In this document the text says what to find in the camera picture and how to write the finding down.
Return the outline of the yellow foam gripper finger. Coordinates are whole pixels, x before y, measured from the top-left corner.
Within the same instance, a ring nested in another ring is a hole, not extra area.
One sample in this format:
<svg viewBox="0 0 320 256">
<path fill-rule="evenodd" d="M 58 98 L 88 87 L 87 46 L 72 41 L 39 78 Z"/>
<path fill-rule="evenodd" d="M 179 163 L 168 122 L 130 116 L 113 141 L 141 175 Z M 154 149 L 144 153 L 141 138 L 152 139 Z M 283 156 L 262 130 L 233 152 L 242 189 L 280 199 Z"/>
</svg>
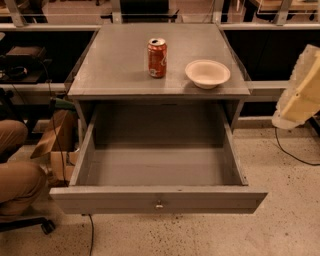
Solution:
<svg viewBox="0 0 320 256">
<path fill-rule="evenodd" d="M 280 129 L 293 129 L 319 111 L 320 48 L 308 44 L 294 66 L 288 87 L 276 104 L 272 124 Z"/>
</svg>

